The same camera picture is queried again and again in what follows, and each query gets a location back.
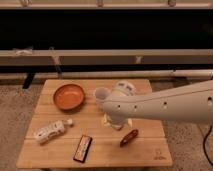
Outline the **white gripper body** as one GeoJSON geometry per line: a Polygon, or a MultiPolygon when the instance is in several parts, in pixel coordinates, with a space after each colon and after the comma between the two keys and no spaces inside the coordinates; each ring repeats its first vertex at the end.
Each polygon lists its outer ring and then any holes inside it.
{"type": "Polygon", "coordinates": [[[132,126],[132,119],[127,118],[125,116],[119,114],[107,114],[111,120],[111,127],[115,130],[121,130],[125,125],[131,127],[132,126]]]}

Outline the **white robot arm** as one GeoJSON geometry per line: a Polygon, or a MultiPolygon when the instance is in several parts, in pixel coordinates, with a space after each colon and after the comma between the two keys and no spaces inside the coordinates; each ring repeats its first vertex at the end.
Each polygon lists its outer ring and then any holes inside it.
{"type": "Polygon", "coordinates": [[[130,118],[213,124],[213,80],[147,94],[119,81],[102,109],[112,125],[124,125],[130,118]]]}

